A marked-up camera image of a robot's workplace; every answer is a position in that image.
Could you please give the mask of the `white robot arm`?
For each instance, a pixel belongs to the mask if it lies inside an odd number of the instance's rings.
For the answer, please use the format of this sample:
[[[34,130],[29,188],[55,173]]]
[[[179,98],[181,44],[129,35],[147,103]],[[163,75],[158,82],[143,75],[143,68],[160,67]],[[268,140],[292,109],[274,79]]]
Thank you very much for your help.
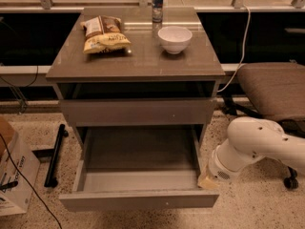
[[[288,166],[291,175],[283,183],[288,189],[298,187],[297,174],[305,169],[305,138],[286,134],[278,123],[268,119],[236,118],[228,126],[226,140],[212,151],[197,184],[214,189],[218,181],[231,182],[246,166],[264,157]]]

